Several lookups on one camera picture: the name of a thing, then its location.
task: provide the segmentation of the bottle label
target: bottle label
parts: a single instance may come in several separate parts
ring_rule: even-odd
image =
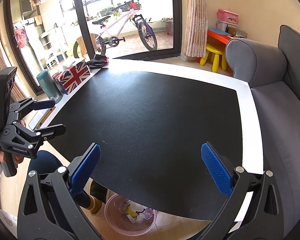
[[[51,97],[49,99],[52,99],[53,101],[57,101],[59,97],[60,96],[58,94],[55,94],[53,97]]]

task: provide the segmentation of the sofa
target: sofa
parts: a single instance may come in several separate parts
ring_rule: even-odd
[[[271,168],[278,184],[286,236],[300,219],[300,34],[282,25],[277,48],[232,39],[225,54],[234,78],[251,88],[264,169]]]

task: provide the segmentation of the bicycle's rear wheel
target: bicycle's rear wheel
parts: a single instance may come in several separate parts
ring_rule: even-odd
[[[97,34],[95,34],[95,38],[96,38],[96,43],[97,43],[97,51],[99,54],[101,54],[102,56],[106,55],[106,46],[105,45],[101,45],[100,43],[102,43],[104,40],[103,38],[99,37],[97,38]],[[78,44],[78,42],[76,41],[74,46],[73,46],[73,56],[75,58],[80,58],[80,57],[84,57],[84,55],[81,55],[81,49],[80,46]]]
[[[145,22],[140,22],[138,26],[138,33],[140,36],[140,39],[143,43],[143,45],[147,48],[147,50],[157,50],[158,43],[157,38],[154,35],[153,29],[148,25],[150,31],[147,28],[147,25]]]

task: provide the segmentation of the table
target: table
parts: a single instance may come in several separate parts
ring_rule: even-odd
[[[63,123],[51,140],[66,159],[92,142],[101,159],[91,177],[156,210],[213,220],[226,197],[201,160],[210,141],[248,172],[263,173],[257,111],[246,82],[155,62],[113,59],[64,95],[43,126]],[[251,196],[246,197],[242,220]]]
[[[208,30],[208,35],[212,38],[215,38],[218,41],[221,41],[224,44],[228,44],[228,42],[231,40],[231,38],[229,38],[228,36],[217,34],[211,30]]]

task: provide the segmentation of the pink plastic container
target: pink plastic container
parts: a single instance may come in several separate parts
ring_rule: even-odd
[[[232,11],[218,9],[218,20],[231,24],[238,24],[238,19],[239,14]]]
[[[141,236],[148,233],[157,221],[157,212],[154,210],[154,216],[144,220],[141,224],[132,223],[126,214],[119,211],[121,203],[126,203],[127,198],[118,194],[113,195],[106,203],[105,217],[109,225],[118,233],[125,236]]]

